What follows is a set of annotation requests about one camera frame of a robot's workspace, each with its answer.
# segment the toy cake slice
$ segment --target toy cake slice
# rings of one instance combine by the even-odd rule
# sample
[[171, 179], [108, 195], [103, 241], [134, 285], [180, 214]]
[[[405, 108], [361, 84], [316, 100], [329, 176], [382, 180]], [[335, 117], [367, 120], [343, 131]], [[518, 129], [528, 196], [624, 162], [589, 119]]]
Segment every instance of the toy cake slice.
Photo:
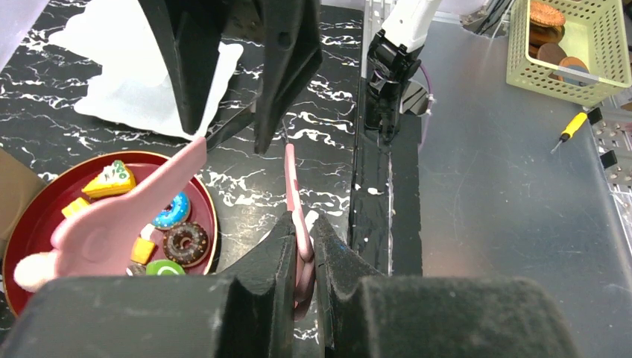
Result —
[[81, 210], [90, 206], [90, 203], [86, 201], [84, 198], [76, 198], [72, 203], [68, 204], [67, 207], [64, 207], [61, 210], [61, 213], [64, 217], [69, 218], [76, 213], [79, 213]]
[[115, 160], [92, 179], [81, 191], [92, 199], [104, 196], [121, 195], [136, 186], [136, 179], [132, 171], [120, 160]]

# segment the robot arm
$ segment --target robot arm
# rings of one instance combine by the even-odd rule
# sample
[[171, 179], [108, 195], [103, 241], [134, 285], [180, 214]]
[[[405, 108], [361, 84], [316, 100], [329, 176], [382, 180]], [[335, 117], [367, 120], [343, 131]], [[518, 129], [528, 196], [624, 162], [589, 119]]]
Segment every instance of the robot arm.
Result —
[[408, 52], [422, 48], [440, 3], [441, 0], [399, 0], [382, 25], [385, 38], [397, 47], [405, 46]]
[[389, 143], [399, 131], [399, 103], [420, 67], [419, 53], [441, 0], [400, 0], [369, 44], [373, 73], [368, 81], [364, 127]]

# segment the yellow screwdriver handle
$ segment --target yellow screwdriver handle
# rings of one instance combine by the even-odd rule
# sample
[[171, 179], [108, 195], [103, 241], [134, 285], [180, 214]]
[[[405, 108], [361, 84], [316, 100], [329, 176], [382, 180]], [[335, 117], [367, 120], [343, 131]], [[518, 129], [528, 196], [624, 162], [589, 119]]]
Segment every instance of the yellow screwdriver handle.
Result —
[[568, 134], [569, 139], [571, 139], [572, 135], [575, 134], [577, 129], [581, 127], [581, 125], [586, 121], [586, 119], [588, 119], [588, 116], [586, 115], [586, 113], [580, 112], [577, 116], [575, 116], [575, 118], [572, 119], [569, 125], [566, 126], [564, 131], [562, 131], [562, 134]]

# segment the white fluffy object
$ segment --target white fluffy object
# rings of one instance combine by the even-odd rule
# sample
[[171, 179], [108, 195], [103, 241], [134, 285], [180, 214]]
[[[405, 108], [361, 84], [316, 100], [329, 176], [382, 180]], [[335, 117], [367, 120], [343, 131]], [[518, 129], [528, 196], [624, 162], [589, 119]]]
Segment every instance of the white fluffy object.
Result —
[[53, 277], [53, 255], [40, 252], [29, 255], [18, 263], [13, 279], [25, 291], [36, 292]]

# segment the brown cardboard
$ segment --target brown cardboard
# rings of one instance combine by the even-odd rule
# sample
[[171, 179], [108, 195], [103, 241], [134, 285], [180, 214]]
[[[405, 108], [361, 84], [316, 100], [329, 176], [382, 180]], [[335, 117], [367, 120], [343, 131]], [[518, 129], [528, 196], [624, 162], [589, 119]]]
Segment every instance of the brown cardboard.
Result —
[[0, 173], [0, 254], [4, 255], [13, 228], [46, 183], [2, 149]]

